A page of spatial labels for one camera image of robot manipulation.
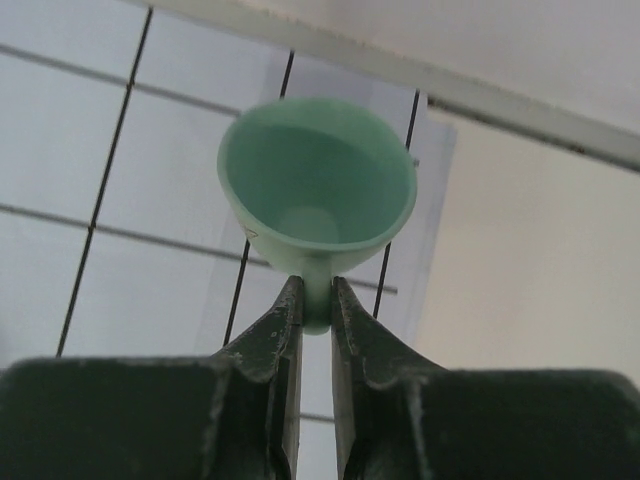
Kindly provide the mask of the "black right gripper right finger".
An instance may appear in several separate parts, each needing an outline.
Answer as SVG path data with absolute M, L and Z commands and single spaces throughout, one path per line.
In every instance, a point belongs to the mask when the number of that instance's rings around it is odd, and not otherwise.
M 609 370 L 448 370 L 331 293 L 343 479 L 635 479 L 639 392 Z

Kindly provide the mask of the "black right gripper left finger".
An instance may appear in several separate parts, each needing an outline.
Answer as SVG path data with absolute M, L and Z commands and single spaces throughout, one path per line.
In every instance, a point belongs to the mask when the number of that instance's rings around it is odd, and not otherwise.
M 291 479 L 304 292 L 218 352 L 33 358 L 1 374 L 5 479 Z

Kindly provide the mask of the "white black-grid tablecloth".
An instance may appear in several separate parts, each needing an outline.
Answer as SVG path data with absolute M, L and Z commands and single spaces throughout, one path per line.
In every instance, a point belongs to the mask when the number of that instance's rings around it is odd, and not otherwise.
M 408 88 L 124 1 L 1 5 L 1 362 L 191 356 L 285 276 L 245 246 L 216 176 L 243 110 L 281 95 L 370 108 L 448 175 L 455 130 Z

